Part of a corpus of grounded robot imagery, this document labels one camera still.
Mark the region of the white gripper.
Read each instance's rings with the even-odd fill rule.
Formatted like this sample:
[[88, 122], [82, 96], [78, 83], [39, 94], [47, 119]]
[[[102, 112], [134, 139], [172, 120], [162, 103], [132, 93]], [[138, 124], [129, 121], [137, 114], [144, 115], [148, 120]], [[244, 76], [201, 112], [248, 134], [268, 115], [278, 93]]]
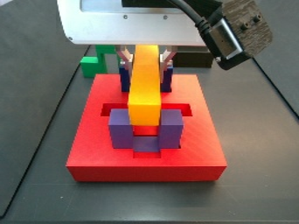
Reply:
[[124, 45], [166, 46], [158, 56], [160, 81], [176, 46], [204, 46], [193, 22], [174, 8], [129, 8], [121, 0], [57, 0], [57, 6], [69, 41], [76, 45], [117, 45], [125, 70], [132, 68], [133, 55]]

